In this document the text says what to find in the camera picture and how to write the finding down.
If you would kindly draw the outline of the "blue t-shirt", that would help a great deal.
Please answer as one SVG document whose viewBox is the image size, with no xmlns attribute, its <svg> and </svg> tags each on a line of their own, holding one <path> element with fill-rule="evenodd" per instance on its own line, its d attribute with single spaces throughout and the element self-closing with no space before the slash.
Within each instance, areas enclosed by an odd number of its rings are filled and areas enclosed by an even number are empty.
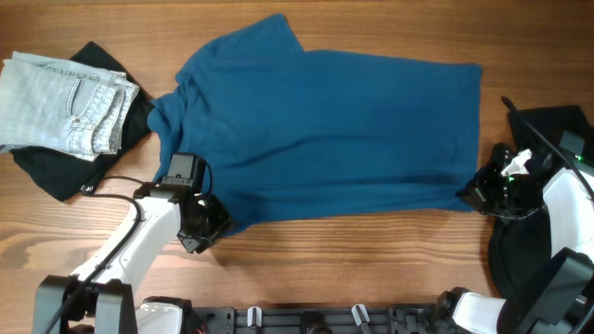
<svg viewBox="0 0 594 334">
<path fill-rule="evenodd" d="M 482 70 L 302 48 L 284 16 L 192 55 L 148 126 L 213 168 L 239 230 L 333 215 L 440 209 L 474 175 Z"/>
</svg>

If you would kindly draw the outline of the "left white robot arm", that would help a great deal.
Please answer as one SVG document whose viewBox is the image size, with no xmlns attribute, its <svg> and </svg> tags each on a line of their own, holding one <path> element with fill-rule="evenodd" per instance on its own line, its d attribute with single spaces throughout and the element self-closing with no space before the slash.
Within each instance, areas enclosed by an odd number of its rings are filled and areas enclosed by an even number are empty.
<svg viewBox="0 0 594 334">
<path fill-rule="evenodd" d="M 167 174 L 126 198 L 130 212 L 97 253 L 69 276 L 47 276 L 35 295 L 35 333 L 204 333 L 191 301 L 134 295 L 163 247 L 177 238 L 202 253 L 234 228 L 202 157 L 173 155 Z"/>
</svg>

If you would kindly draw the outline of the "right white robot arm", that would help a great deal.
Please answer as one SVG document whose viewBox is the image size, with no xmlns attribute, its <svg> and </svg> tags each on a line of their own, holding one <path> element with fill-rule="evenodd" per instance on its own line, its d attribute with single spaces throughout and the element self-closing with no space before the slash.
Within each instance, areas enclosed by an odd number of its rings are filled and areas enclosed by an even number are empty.
<svg viewBox="0 0 594 334">
<path fill-rule="evenodd" d="M 489 298 L 444 293 L 435 310 L 467 333 L 589 333 L 593 320 L 593 174 L 547 140 L 494 147 L 458 196 L 495 218 Z"/>
</svg>

